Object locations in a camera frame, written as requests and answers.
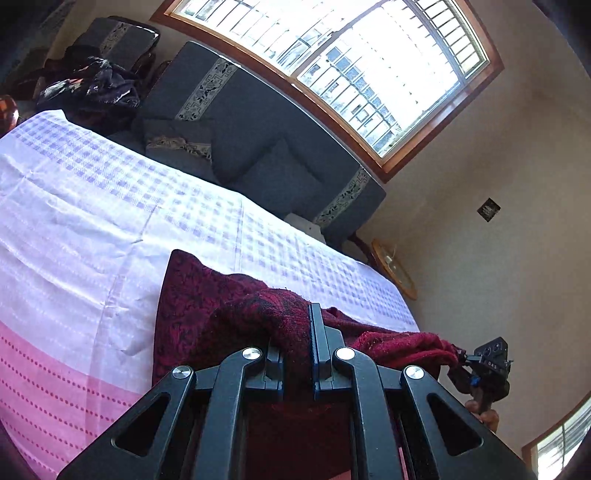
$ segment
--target metal screw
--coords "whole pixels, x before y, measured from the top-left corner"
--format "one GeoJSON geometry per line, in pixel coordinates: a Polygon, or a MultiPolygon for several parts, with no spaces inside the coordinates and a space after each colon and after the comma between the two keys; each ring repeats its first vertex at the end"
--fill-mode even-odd
{"type": "Polygon", "coordinates": [[[191,375],[191,367],[187,367],[187,365],[181,365],[173,370],[173,377],[179,380],[187,378],[189,375],[191,375]]]}
{"type": "Polygon", "coordinates": [[[417,367],[416,365],[411,365],[406,369],[407,377],[413,378],[415,380],[419,380],[425,376],[425,372],[421,367],[417,367]]]}
{"type": "Polygon", "coordinates": [[[262,352],[253,346],[250,346],[248,348],[245,348],[242,351],[242,356],[244,358],[246,358],[247,360],[256,360],[257,358],[259,358],[262,355],[262,352]]]}
{"type": "Polygon", "coordinates": [[[349,348],[348,346],[344,346],[339,348],[335,354],[341,360],[351,360],[355,356],[355,350],[349,348]]]}

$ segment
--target red patterned fabric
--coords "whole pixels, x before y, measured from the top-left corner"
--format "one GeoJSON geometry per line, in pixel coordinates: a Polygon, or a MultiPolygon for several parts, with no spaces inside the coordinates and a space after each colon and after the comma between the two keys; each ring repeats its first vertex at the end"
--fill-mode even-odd
{"type": "MultiPolygon", "coordinates": [[[[156,317],[153,383],[177,365],[219,365],[244,347],[266,347],[269,338],[284,353],[285,401],[249,407],[246,478],[327,480],[350,469],[346,407],[311,397],[309,304],[247,275],[211,270],[181,250],[170,256],[156,317]]],[[[435,334],[364,325],[335,308],[322,316],[347,346],[377,364],[421,365],[434,377],[441,365],[457,365],[458,349],[435,334]]]]}

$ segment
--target wooden window frame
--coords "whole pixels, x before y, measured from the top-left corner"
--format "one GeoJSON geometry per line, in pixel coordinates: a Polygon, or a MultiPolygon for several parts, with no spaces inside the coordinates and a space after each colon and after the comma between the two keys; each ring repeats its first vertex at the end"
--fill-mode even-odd
{"type": "MultiPolygon", "coordinates": [[[[489,64],[479,73],[469,79],[462,88],[446,98],[438,108],[437,113],[429,119],[412,137],[399,148],[394,148],[384,158],[350,126],[328,104],[320,99],[312,90],[301,82],[294,83],[294,79],[282,72],[278,67],[266,59],[257,56],[238,42],[217,33],[205,25],[196,25],[190,20],[174,13],[174,9],[184,0],[164,0],[154,12],[150,21],[170,27],[194,38],[197,42],[207,45],[220,54],[243,65],[266,82],[270,83],[289,97],[310,115],[315,117],[325,128],[336,136],[354,155],[370,168],[380,180],[386,183],[396,175],[410,160],[412,160],[427,144],[433,140],[471,101],[474,100],[496,77],[503,71],[504,65],[499,53],[490,38],[482,21],[472,8],[468,0],[455,0],[458,7],[472,26],[478,37],[489,64]]],[[[348,23],[339,32],[348,28],[348,23]]]]}
{"type": "Polygon", "coordinates": [[[529,442],[527,445],[525,445],[521,449],[521,458],[523,459],[523,461],[525,462],[525,464],[530,469],[533,470],[533,468],[534,468],[533,458],[532,458],[532,454],[531,454],[533,448],[535,446],[537,446],[538,443],[540,443],[542,440],[544,440],[548,435],[550,435],[550,433],[552,433],[553,431],[555,431],[556,429],[558,429],[561,425],[563,425],[568,420],[570,420],[574,416],[574,414],[577,413],[583,407],[583,405],[585,405],[585,403],[590,398],[591,398],[591,391],[587,395],[585,395],[585,397],[579,403],[576,404],[575,408],[573,408],[564,417],[562,417],[562,419],[560,419],[559,421],[557,421],[548,430],[546,430],[542,435],[539,435],[538,437],[536,437],[534,440],[532,440],[531,442],[529,442]]]}

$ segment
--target window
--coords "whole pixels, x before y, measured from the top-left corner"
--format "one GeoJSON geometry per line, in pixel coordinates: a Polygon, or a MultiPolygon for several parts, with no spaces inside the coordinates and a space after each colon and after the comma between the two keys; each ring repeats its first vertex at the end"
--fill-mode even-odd
{"type": "Polygon", "coordinates": [[[538,480],[554,480],[573,457],[591,427],[591,394],[557,426],[523,449],[538,480]]]}
{"type": "Polygon", "coordinates": [[[502,70],[466,0],[167,0],[152,20],[261,74],[384,180],[502,70]]]}

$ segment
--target checkered tablecloth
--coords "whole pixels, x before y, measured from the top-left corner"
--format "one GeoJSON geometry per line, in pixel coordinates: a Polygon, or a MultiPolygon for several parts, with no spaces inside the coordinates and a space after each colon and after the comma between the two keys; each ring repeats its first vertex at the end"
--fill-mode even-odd
{"type": "Polygon", "coordinates": [[[240,194],[40,113],[0,140],[0,418],[41,476],[55,478],[149,389],[175,248],[361,322],[418,331],[369,267],[240,194]],[[69,425],[56,413],[66,407],[69,425]]]}

